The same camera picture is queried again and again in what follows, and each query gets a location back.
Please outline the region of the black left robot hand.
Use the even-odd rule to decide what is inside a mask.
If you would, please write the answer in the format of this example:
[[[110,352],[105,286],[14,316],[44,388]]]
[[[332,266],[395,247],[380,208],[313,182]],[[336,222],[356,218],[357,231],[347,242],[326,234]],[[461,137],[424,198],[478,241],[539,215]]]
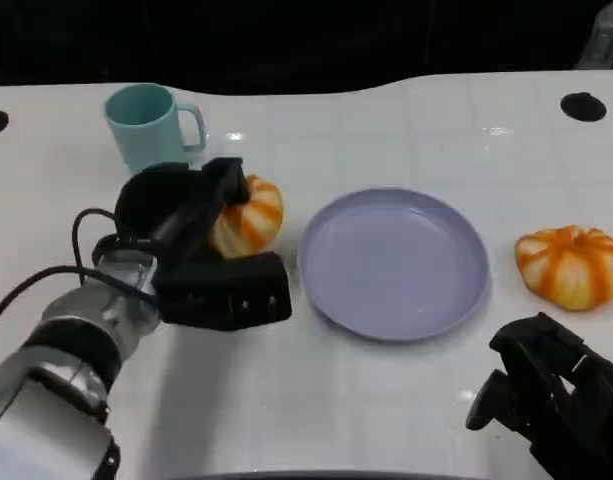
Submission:
[[[170,324],[236,331],[282,322],[293,313],[288,275],[274,253],[228,259],[209,233],[227,206],[251,198],[237,157],[198,170],[165,165],[179,195],[152,237],[165,252],[153,277],[162,319]]]

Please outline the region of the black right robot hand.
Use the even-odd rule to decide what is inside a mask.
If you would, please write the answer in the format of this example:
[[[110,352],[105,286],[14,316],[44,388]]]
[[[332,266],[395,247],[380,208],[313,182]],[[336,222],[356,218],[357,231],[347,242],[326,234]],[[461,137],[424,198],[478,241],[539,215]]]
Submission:
[[[520,434],[554,479],[613,479],[613,363],[543,312],[489,346],[505,368],[479,390],[466,428],[497,421]]]

